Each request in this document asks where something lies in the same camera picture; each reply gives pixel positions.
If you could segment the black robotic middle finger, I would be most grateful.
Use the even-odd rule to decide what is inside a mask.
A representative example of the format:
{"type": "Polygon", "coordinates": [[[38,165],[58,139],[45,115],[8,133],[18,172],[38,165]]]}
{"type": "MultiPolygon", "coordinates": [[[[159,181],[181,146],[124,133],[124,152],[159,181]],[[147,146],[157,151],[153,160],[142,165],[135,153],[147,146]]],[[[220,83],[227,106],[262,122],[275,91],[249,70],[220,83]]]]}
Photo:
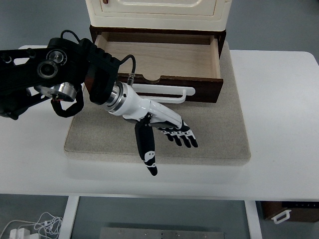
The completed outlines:
{"type": "Polygon", "coordinates": [[[183,143],[184,143],[184,145],[185,145],[186,147],[191,148],[190,141],[189,141],[187,135],[186,135],[184,132],[179,131],[179,132],[178,132],[178,136],[179,136],[179,138],[183,141],[183,143]]]}

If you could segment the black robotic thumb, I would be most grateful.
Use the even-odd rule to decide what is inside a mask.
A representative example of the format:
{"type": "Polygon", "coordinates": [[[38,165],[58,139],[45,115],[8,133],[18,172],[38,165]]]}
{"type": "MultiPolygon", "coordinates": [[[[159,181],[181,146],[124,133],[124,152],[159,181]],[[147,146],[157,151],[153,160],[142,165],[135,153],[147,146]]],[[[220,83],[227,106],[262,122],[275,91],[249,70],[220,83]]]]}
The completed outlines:
{"type": "Polygon", "coordinates": [[[156,176],[158,169],[155,160],[155,140],[153,129],[144,122],[138,122],[135,125],[135,134],[140,158],[151,175],[156,176]]]}

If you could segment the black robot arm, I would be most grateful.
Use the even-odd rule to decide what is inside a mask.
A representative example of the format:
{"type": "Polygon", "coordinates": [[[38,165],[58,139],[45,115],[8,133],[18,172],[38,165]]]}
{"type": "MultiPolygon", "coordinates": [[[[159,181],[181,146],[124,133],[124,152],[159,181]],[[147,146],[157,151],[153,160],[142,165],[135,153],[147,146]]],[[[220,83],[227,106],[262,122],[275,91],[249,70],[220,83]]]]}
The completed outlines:
{"type": "Polygon", "coordinates": [[[134,91],[134,72],[125,83],[118,81],[124,62],[86,38],[70,41],[59,37],[51,39],[46,48],[3,50],[0,115],[16,120],[29,107],[50,100],[58,116],[72,117],[84,107],[85,85],[91,102],[135,125],[140,158],[156,175],[154,128],[178,146],[197,147],[196,138],[179,114],[134,91]]]}

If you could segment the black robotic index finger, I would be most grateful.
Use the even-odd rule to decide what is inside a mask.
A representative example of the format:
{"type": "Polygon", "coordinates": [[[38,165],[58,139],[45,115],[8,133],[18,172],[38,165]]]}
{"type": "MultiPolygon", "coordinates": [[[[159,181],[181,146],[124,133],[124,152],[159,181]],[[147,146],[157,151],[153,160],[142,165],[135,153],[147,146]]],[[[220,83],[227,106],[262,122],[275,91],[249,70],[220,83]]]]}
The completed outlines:
{"type": "Polygon", "coordinates": [[[191,129],[185,129],[184,133],[187,135],[187,137],[188,137],[188,139],[190,141],[191,147],[198,147],[198,143],[196,141],[196,138],[195,138],[192,130],[191,129]]]}

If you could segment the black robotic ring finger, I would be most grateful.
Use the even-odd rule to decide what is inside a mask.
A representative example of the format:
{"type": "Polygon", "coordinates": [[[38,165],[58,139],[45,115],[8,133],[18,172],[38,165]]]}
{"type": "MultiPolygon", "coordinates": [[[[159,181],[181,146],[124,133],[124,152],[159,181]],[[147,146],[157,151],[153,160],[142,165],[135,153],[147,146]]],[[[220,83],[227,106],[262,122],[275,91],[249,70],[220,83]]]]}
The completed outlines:
{"type": "Polygon", "coordinates": [[[182,146],[181,137],[178,134],[172,134],[172,138],[178,146],[182,146]]]}

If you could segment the black robotic little finger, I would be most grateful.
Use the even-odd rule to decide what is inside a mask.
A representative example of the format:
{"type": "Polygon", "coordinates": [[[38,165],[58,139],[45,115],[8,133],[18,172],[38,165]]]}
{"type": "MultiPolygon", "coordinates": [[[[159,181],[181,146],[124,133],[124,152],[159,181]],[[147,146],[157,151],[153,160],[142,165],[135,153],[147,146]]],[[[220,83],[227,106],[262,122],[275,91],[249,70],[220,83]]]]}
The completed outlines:
{"type": "Polygon", "coordinates": [[[169,140],[169,141],[174,141],[174,139],[173,139],[172,135],[170,135],[170,134],[166,134],[166,136],[167,136],[167,138],[168,138],[168,140],[169,140]]]}

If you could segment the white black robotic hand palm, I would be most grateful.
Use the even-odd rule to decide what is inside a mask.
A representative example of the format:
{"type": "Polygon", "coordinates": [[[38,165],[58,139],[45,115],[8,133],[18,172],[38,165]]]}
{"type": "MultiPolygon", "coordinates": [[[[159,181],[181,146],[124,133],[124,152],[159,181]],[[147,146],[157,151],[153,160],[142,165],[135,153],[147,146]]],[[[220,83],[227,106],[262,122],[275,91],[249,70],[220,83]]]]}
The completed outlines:
{"type": "Polygon", "coordinates": [[[182,128],[181,116],[168,107],[153,100],[140,97],[126,83],[116,82],[104,109],[130,122],[140,122],[150,116],[150,124],[157,128],[182,128]]]}

